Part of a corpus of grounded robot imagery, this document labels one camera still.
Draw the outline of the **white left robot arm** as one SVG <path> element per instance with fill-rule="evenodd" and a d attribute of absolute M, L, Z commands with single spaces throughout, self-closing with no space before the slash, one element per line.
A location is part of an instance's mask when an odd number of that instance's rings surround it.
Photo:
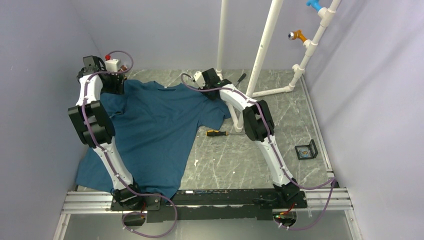
<path fill-rule="evenodd" d="M 90 147 L 104 164 L 112 181 L 113 201 L 121 207 L 137 210 L 143 205 L 144 196 L 139 193 L 139 185 L 124 165 L 116 146 L 114 125 L 101 103 L 101 94 L 124 94 L 125 71 L 119 67 L 107 67 L 105 61 L 94 55 L 85 56 L 83 64 L 77 75 L 79 97 L 67 114 L 80 141 Z"/>

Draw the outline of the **blue t-shirt garment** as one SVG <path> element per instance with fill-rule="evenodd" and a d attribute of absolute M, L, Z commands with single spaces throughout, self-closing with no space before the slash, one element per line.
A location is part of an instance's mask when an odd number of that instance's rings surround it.
<path fill-rule="evenodd" d="M 124 94 L 100 96 L 115 128 L 125 167 L 143 193 L 171 198 L 179 189 L 198 128 L 219 129 L 230 117 L 226 104 L 183 84 L 125 82 Z"/>

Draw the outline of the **round white brooch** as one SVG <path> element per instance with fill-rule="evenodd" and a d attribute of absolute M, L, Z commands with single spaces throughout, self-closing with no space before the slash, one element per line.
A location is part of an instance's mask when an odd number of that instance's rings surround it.
<path fill-rule="evenodd" d="M 299 156 L 304 159 L 304 158 L 309 158 L 310 157 L 310 153 L 307 150 L 303 150 L 303 151 L 299 151 Z"/>

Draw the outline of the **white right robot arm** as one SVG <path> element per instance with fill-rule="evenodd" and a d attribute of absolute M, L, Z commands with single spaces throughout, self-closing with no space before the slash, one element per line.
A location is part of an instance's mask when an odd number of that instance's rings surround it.
<path fill-rule="evenodd" d="M 275 124 L 267 102 L 245 95 L 229 80 L 220 79 L 213 68 L 197 71 L 193 82 L 208 99 L 223 100 L 241 112 L 244 132 L 258 146 L 270 170 L 276 203 L 282 208 L 306 208 L 305 193 L 297 186 L 277 146 Z"/>

